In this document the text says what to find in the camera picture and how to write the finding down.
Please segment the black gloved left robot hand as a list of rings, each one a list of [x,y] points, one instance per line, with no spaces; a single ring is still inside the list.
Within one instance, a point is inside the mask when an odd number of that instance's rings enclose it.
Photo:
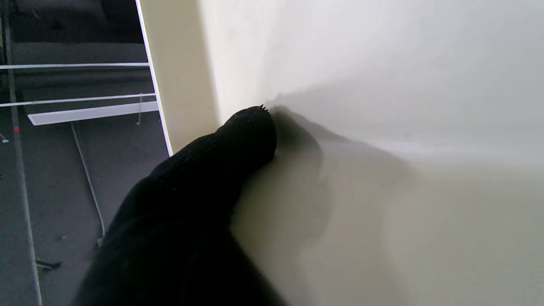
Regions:
[[[253,106],[157,165],[125,197],[72,305],[272,306],[230,225],[276,144],[272,115]]]

